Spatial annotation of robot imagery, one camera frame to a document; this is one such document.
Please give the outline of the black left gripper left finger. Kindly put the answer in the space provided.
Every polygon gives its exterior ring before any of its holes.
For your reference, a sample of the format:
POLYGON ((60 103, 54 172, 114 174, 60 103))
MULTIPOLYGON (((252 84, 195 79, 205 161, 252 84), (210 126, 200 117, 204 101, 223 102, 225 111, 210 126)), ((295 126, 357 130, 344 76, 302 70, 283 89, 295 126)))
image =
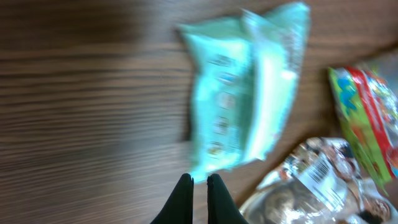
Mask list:
POLYGON ((183 174, 165 205, 150 224, 192 224, 194 180, 183 174))

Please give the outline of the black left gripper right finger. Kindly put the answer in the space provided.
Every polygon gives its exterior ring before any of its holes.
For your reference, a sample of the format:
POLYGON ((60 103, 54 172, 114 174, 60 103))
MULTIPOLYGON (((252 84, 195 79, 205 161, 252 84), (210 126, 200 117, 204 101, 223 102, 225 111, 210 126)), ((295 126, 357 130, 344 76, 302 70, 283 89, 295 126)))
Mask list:
POLYGON ((208 224, 248 224, 219 174, 207 178, 208 224))

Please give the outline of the green candy bag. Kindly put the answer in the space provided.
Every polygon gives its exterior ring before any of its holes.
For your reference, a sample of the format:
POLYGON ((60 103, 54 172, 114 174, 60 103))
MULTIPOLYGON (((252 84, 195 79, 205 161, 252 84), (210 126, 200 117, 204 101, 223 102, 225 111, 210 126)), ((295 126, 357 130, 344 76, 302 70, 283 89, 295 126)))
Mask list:
POLYGON ((397 178, 397 97, 377 65, 329 68, 343 135, 373 181, 397 178))

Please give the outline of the white brown cookie bag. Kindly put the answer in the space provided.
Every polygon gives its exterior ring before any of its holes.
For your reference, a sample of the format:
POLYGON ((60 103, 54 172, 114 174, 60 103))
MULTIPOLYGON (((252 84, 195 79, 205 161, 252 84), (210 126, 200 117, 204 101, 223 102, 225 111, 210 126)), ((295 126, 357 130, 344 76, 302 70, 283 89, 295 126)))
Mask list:
POLYGON ((361 176, 349 143, 309 138, 256 187, 239 211, 248 223, 397 223, 397 210, 361 176))

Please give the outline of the teal wipes packet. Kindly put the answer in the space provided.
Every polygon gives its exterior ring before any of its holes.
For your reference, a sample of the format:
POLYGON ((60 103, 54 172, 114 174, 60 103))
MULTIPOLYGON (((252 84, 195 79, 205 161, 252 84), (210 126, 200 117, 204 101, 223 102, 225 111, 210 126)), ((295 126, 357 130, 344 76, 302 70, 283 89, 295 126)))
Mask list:
POLYGON ((310 7, 298 1, 179 26, 195 66, 190 175, 197 182, 273 150, 295 100, 310 25, 310 7))

